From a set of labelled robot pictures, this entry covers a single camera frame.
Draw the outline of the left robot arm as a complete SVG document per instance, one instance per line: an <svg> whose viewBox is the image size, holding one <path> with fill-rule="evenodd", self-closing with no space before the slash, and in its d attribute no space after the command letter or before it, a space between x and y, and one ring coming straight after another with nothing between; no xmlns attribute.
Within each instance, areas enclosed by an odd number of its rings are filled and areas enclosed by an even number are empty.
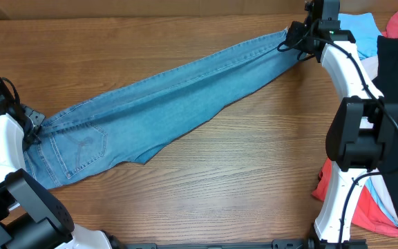
<svg viewBox="0 0 398 249"><path fill-rule="evenodd" d="M0 77L0 249L121 248L115 237L74 224L64 205L26 171L23 153L39 143L44 118Z"/></svg>

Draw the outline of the blue denim jeans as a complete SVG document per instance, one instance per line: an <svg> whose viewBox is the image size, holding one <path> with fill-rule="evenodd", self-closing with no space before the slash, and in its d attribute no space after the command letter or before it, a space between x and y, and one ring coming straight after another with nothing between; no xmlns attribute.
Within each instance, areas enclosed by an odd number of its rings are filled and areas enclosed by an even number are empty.
<svg viewBox="0 0 398 249"><path fill-rule="evenodd" d="M293 67L298 51L278 50L286 36L282 30L241 42L56 113L24 152L27 172L52 189L119 163L148 162Z"/></svg>

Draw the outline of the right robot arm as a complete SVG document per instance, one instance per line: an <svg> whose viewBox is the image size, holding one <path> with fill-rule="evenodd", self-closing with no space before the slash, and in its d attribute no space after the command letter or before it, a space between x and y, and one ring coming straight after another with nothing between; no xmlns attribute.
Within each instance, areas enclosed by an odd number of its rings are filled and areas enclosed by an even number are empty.
<svg viewBox="0 0 398 249"><path fill-rule="evenodd" d="M323 207L306 239L276 239L273 248L366 248L350 238L350 225L366 181L389 154L398 134L398 104L387 102L361 65L349 30L341 29L340 3L305 4L304 22L294 21L279 51L295 48L328 72L341 100L325 139L331 177Z"/></svg>

